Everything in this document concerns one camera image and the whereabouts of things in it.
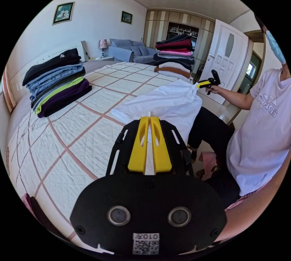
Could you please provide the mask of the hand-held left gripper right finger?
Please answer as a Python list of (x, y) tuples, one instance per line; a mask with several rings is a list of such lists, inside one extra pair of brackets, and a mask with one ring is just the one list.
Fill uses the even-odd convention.
[(154, 173), (169, 173), (172, 164), (158, 117), (150, 118)]

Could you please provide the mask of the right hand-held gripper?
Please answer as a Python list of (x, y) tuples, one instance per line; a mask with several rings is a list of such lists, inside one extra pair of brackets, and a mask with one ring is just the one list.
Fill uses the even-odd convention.
[(208, 80), (204, 80), (204, 81), (198, 82), (196, 87), (197, 88), (208, 88), (208, 89), (210, 89), (207, 92), (207, 95), (210, 95), (212, 85), (213, 85), (213, 79), (208, 79)]

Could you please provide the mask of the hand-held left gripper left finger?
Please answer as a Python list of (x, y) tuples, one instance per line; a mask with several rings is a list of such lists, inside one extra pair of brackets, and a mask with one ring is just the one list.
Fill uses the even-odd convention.
[(141, 117), (133, 143), (128, 170), (131, 173), (145, 173), (147, 158), (149, 117)]

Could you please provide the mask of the person's right hand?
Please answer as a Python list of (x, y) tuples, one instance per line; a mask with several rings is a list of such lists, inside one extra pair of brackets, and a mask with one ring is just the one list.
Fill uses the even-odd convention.
[(208, 95), (210, 95), (211, 93), (213, 94), (220, 94), (221, 91), (223, 91), (223, 88), (221, 88), (220, 86), (218, 85), (209, 85), (206, 87), (206, 92)]

